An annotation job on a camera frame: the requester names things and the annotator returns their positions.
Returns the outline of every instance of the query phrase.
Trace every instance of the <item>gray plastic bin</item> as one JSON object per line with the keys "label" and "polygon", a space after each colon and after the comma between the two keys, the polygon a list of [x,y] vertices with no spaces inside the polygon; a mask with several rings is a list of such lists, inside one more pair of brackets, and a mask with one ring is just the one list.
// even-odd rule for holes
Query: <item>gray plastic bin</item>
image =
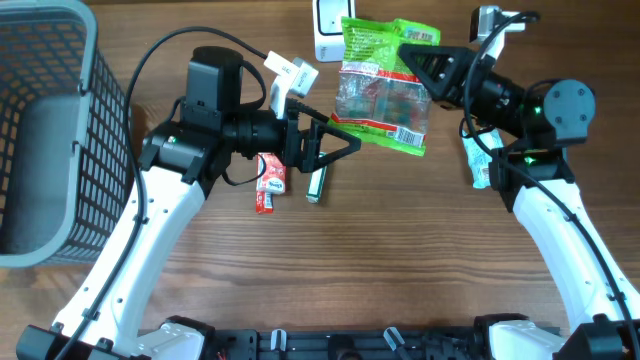
{"label": "gray plastic bin", "polygon": [[128,196],[124,94],[80,1],[0,2],[0,267],[93,262]]}

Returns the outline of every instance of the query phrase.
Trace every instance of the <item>table surface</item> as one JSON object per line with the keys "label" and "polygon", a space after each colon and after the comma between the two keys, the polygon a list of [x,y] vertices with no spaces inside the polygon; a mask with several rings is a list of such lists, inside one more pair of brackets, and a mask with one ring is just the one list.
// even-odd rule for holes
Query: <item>table surface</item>
{"label": "table surface", "polygon": [[[479,4],[357,0],[357,14],[430,24],[442,30],[442,44],[462,46]],[[496,71],[524,86],[573,77],[595,89],[598,110],[589,141],[570,150],[570,162],[593,223],[640,285],[640,3],[545,0],[526,6],[539,10],[542,22],[509,35]],[[217,27],[264,52],[315,62],[311,0],[92,8],[99,46],[121,85],[154,40],[188,25]],[[160,48],[133,98],[138,137],[183,94],[191,51],[201,45],[238,49],[197,34]],[[273,76],[260,59],[243,53],[270,83]],[[309,105],[332,111],[339,67],[318,65]],[[259,96],[253,80],[244,86],[245,100]],[[457,135],[460,118],[458,111],[433,109],[424,157],[363,145],[331,166],[320,205],[307,202],[308,175],[295,171],[269,216],[255,213],[253,185],[220,182],[171,254],[142,328],[175,314],[220,329],[309,330],[470,325],[476,315],[520,312],[566,333],[561,298],[536,245],[496,192],[471,187]],[[254,162],[238,156],[230,173],[240,179],[254,171]],[[0,358],[14,357],[27,324],[48,327],[89,269],[0,270]]]}

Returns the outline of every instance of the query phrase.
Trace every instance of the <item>red package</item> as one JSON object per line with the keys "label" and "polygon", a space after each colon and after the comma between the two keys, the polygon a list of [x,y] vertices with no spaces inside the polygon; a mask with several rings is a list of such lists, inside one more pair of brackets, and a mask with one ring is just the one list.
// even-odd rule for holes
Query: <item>red package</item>
{"label": "red package", "polygon": [[256,212],[258,214],[273,214],[273,194],[258,191],[256,196]]}
{"label": "red package", "polygon": [[[287,168],[282,165],[277,156],[273,154],[261,153],[264,162],[267,165],[267,171],[258,179],[256,190],[264,191],[271,194],[284,194],[285,192],[285,174]],[[258,174],[262,172],[262,159],[258,159]]]}

